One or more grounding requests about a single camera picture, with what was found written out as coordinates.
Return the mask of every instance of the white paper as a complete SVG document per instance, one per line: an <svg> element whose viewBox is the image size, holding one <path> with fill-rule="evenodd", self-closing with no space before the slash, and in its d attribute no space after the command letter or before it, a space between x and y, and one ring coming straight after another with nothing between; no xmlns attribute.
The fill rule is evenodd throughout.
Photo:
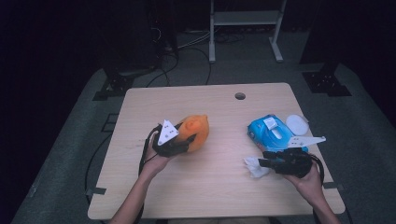
<svg viewBox="0 0 396 224"><path fill-rule="evenodd" d="M250 176L253 178L263 177L270 172L269 168L260 166L258 157L246 157L244 160L250 171Z"/></svg>

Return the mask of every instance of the gray carpet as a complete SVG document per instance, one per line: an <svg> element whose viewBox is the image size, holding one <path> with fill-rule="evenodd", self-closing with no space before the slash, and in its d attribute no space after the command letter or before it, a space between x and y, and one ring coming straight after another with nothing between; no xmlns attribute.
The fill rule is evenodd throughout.
<svg viewBox="0 0 396 224"><path fill-rule="evenodd" d="M309 90L302 72L319 70L321 64L299 64L308 33L280 34L278 45L283 63L276 62L268 43L269 35L245 35L239 42L217 44L217 61L211 65L208 84L289 83L310 121L313 135L327 138L319 148L334 181L344 187L340 192L354 223L392 223L396 219L395 129L358 77L341 64L335 75L352 96L329 97ZM179 35L178 44L194 38ZM207 43L193 48L207 54ZM163 69L175 63L175 58L164 57ZM137 78L133 87L146 87L161 72L157 70ZM208 74L205 55L196 49L184 49L179 53L177 67L168 76L171 86L189 86L205 85ZM36 178L35 191L27 195L13 223L99 223L87 217L89 206L84 181L90 159L98 149L87 173L88 189L95 187L108 146L109 133L102 129L109 114L119 113L123 100L122 97L92 100L105 79L103 70L92 75ZM162 76L150 87L166 84ZM343 223L349 223L346 214L339 217ZM279 217L279 220L284 224L314 223L311 216Z"/></svg>

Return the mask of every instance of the dark background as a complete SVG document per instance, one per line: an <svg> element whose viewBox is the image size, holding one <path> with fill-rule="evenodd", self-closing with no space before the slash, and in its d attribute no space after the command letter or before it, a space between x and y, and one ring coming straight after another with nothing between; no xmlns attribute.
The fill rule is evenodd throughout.
<svg viewBox="0 0 396 224"><path fill-rule="evenodd" d="M125 16L128 10L120 8L131 2L144 2L148 8L141 11L147 17ZM208 29L209 1L175 0L172 6L177 31ZM278 1L265 6L262 1L217 1L219 10L272 7ZM132 42L125 38L136 30L120 24L146 22L148 27L134 28L149 38L149 26L158 22L153 12L162 8L155 1L119 1L117 6L105 0L0 3L2 221L9 222L18 210L91 75L117 58L140 64L158 56L158 46L150 47L151 40L143 38L145 55L136 57L142 52L135 49L137 37ZM311 28L301 63L346 64L393 124L394 9L391 1L289 0L282 23L284 32Z"/></svg>

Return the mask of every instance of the orange object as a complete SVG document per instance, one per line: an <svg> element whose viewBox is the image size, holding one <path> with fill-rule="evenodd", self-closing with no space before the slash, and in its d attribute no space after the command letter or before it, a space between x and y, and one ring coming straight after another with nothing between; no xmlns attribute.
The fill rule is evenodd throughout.
<svg viewBox="0 0 396 224"><path fill-rule="evenodd" d="M194 141L190 143L187 151L192 152L200 149L209 135L207 115L191 115L184 118L179 123L182 124L178 128L178 136L175 142L185 141L188 137L196 134Z"/></svg>

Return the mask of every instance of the white shelf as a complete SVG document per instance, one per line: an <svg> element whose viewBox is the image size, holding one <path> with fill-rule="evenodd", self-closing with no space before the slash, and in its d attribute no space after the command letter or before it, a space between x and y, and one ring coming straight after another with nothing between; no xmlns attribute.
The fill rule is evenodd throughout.
<svg viewBox="0 0 396 224"><path fill-rule="evenodd" d="M209 62L214 63L216 61L216 47L215 47L215 26L221 25L266 25L274 24L275 32L274 36L270 37L271 48L276 57L278 63L283 62L282 54L280 53L279 47L277 46L277 36L280 30L280 24L282 23L283 13L287 0L282 1L282 6L279 10L268 10L268 11L215 11L214 2L210 1L210 39L209 39Z"/></svg>
<svg viewBox="0 0 396 224"><path fill-rule="evenodd" d="M278 10L215 12L214 25L276 24L278 14Z"/></svg>

